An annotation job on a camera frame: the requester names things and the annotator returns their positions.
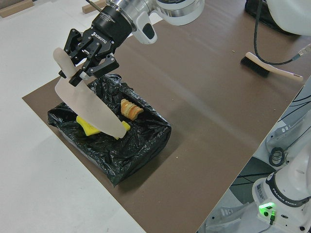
black bristles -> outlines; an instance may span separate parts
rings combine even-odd
[[[254,72],[258,73],[260,76],[263,76],[264,78],[267,78],[268,74],[270,73],[270,71],[257,65],[255,62],[253,62],[247,57],[243,57],[243,59],[241,60],[241,64],[252,69]]]

black trash bag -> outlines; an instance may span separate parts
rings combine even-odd
[[[170,138],[171,126],[117,74],[105,75],[88,86],[120,121],[131,126],[123,138],[116,140],[104,133],[86,136],[76,122],[77,115],[65,103],[48,111],[48,123],[97,164],[116,186],[159,154]],[[121,99],[129,100],[144,112],[131,121],[121,114]]]
[[[256,15],[257,15],[259,1],[262,1],[262,0],[246,0],[246,3],[245,3],[245,11],[249,13],[251,16],[253,16],[254,18],[256,18]],[[267,2],[265,0],[262,3],[259,20],[263,24],[267,25],[268,27],[278,32],[284,33],[286,35],[293,35],[292,33],[284,31],[276,24],[276,22],[273,20],[270,14]]]

brush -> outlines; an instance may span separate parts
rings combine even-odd
[[[273,67],[272,65],[266,64],[259,60],[257,56],[251,52],[247,52],[245,57],[241,60],[241,64],[251,68],[253,71],[258,73],[260,76],[267,77],[270,72],[302,82],[303,77],[297,74],[293,74],[278,68]]]

brush handle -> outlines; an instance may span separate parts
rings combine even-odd
[[[255,56],[254,54],[252,54],[251,52],[247,52],[245,55],[249,60],[255,62],[257,65],[261,66],[262,68],[275,73],[275,74],[279,74],[281,76],[293,79],[295,81],[299,81],[302,82],[303,81],[303,77],[297,74],[293,74],[278,68],[273,67],[272,65],[266,64],[264,62],[262,62],[261,60],[259,60],[259,58],[257,56]]]

wooden block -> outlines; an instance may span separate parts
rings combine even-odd
[[[25,10],[29,7],[32,7],[33,5],[34,3],[32,0],[24,0],[24,1],[18,2],[16,4],[13,4],[11,6],[1,9],[0,16],[4,18],[12,14],[15,14],[17,12],[20,12],[22,10]]]
[[[100,8],[104,8],[106,6],[106,0],[99,0],[95,2],[95,4],[98,5]],[[90,4],[82,7],[82,12],[84,14],[88,14],[93,11],[96,11],[96,9],[92,7]]]

